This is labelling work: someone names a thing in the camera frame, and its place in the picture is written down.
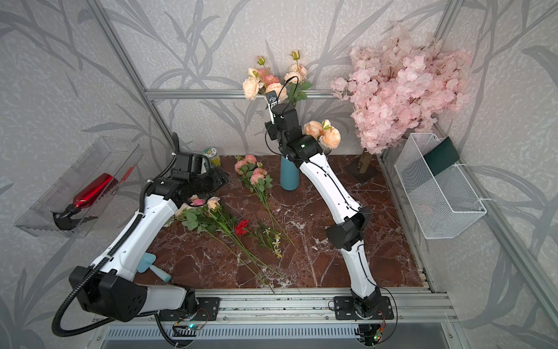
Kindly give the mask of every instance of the teal vase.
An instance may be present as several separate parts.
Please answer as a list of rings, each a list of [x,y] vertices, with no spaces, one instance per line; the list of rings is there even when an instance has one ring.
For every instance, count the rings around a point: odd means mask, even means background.
[[[300,177],[299,169],[296,168],[292,161],[281,157],[281,187],[284,190],[295,190],[299,187]]]

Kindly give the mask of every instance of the flower bud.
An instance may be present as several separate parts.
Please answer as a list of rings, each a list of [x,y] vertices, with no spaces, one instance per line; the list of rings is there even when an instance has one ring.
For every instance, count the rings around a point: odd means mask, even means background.
[[[298,61],[298,60],[300,59],[300,51],[293,51],[293,52],[291,53],[291,57],[292,57],[294,60]]]

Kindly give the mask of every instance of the jar lid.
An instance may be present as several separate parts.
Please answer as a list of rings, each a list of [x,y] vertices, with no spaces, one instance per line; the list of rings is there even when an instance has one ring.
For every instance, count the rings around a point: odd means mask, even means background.
[[[217,149],[215,149],[213,147],[207,148],[203,151],[203,154],[207,157],[213,157],[213,156],[217,155]]]

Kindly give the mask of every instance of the white wire basket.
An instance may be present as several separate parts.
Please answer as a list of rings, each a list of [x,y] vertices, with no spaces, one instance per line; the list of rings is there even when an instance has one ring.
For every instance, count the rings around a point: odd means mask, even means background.
[[[424,155],[440,144],[433,133],[411,133],[395,162],[395,171],[426,239],[453,238],[486,208],[456,164],[435,177]]]

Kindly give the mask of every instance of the brown marble surface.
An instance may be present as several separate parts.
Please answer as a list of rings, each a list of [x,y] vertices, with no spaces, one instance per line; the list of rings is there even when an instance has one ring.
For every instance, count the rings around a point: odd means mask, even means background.
[[[378,167],[373,180],[359,184],[344,167],[358,155],[329,156],[329,163],[341,183],[353,198],[366,202],[375,212],[365,230],[365,250],[370,270],[379,286],[422,286],[397,211],[386,182],[374,158],[371,166]],[[222,157],[229,183],[218,190],[222,203],[237,217],[269,223],[269,215],[255,194],[245,188],[234,172],[236,160]],[[275,287],[350,287],[350,278],[341,253],[328,241],[325,229],[334,224],[327,205],[310,180],[300,175],[300,186],[288,192],[279,185],[279,156],[259,156],[259,161],[274,178],[269,204],[277,219],[289,233],[294,245],[282,242],[283,259],[256,246],[252,238],[243,236],[243,243],[261,260],[279,269],[287,280],[273,279]],[[259,281],[226,247],[208,235],[188,231],[180,222],[163,228],[148,252],[155,254],[155,265],[172,276],[171,283],[197,289],[257,288]],[[138,273],[134,282],[162,284],[151,270]]]

